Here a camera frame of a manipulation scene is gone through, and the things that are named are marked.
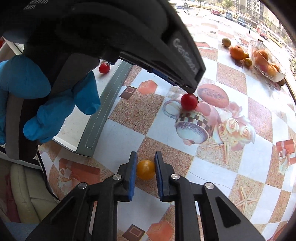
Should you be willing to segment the blue gloved hand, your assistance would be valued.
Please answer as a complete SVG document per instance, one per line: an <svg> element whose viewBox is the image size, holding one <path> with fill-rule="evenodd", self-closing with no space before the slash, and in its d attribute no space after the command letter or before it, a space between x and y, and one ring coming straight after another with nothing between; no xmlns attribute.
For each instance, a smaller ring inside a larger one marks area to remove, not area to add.
<svg viewBox="0 0 296 241"><path fill-rule="evenodd" d="M37 101L44 98L37 114L24 127L24 136L46 143L58 134L65 119L75 107L86 115L96 113L100 106L93 72L73 88L50 96L50 83L37 64L23 55L1 62L1 145L6 143L6 106L8 96Z"/></svg>

